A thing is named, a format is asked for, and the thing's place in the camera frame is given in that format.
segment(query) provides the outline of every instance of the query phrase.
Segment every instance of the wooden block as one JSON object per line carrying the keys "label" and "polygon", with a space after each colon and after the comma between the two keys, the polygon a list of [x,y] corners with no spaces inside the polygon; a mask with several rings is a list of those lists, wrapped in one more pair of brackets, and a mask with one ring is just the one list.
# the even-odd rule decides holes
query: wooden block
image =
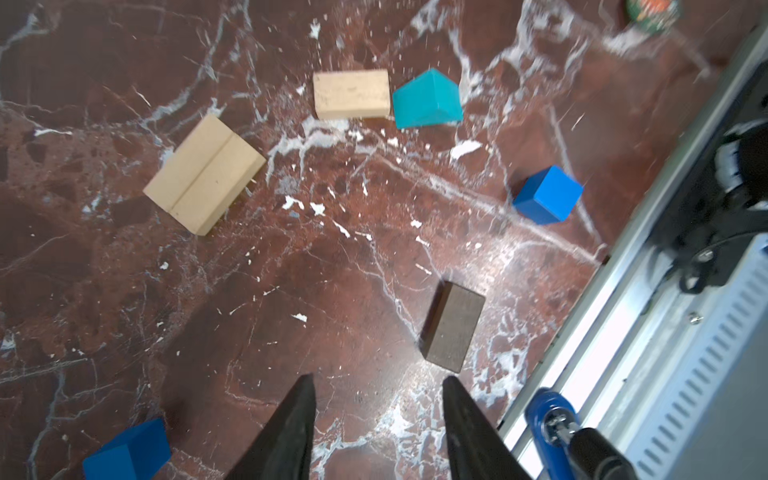
{"label": "wooden block", "polygon": [[207,115],[144,188],[144,194],[169,211],[234,135],[215,115]]}
{"label": "wooden block", "polygon": [[190,232],[205,235],[265,163],[245,140],[208,115],[144,193]]}
{"label": "wooden block", "polygon": [[447,282],[425,334],[424,358],[460,373],[485,297]]}
{"label": "wooden block", "polygon": [[315,73],[315,112],[320,120],[386,117],[389,100],[387,70]]}
{"label": "wooden block", "polygon": [[168,213],[196,235],[205,235],[266,163],[235,135],[213,158]]}

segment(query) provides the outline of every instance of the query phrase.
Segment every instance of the screw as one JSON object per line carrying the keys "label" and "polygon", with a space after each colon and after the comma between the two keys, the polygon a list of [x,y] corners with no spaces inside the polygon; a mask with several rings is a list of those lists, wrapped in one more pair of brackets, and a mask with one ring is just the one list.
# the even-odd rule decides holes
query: screw
{"label": "screw", "polygon": [[696,261],[699,263],[711,262],[714,257],[715,253],[710,249],[706,249],[705,251],[696,255]]}
{"label": "screw", "polygon": [[688,313],[688,321],[691,325],[698,325],[703,319],[704,317],[702,317],[698,312]]}

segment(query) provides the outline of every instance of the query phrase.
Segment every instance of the marble surface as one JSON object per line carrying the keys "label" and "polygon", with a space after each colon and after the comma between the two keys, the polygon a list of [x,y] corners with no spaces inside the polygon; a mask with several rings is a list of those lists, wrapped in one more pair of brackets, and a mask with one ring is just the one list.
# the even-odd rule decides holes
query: marble surface
{"label": "marble surface", "polygon": [[[765,4],[648,38],[618,0],[4,2],[0,477],[162,415],[158,478],[223,478],[314,372],[314,478],[448,478],[440,280],[487,298],[460,379],[497,422]],[[356,68],[437,68],[465,120],[315,120]],[[141,189],[207,112],[269,162],[198,238]],[[551,164],[585,192],[538,227],[510,200]]]}

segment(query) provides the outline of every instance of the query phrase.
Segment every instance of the blue block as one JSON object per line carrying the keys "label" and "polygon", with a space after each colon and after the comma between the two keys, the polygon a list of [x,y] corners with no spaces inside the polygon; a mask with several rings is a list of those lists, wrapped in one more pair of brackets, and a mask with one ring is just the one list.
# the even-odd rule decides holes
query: blue block
{"label": "blue block", "polygon": [[149,480],[170,460],[163,419],[122,432],[83,460],[86,480]]}
{"label": "blue block", "polygon": [[464,120],[458,85],[434,68],[397,89],[392,107],[397,128]]}
{"label": "blue block", "polygon": [[546,225],[568,218],[583,191],[584,187],[555,165],[528,178],[512,204],[521,214]]}

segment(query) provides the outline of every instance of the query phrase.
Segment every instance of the green round object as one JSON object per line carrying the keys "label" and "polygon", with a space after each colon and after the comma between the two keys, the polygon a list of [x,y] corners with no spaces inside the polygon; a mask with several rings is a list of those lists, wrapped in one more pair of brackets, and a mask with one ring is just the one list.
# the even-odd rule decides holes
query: green round object
{"label": "green round object", "polygon": [[680,2],[672,0],[664,12],[647,13],[647,0],[627,0],[627,13],[640,28],[648,33],[661,33],[669,30],[683,12]]}

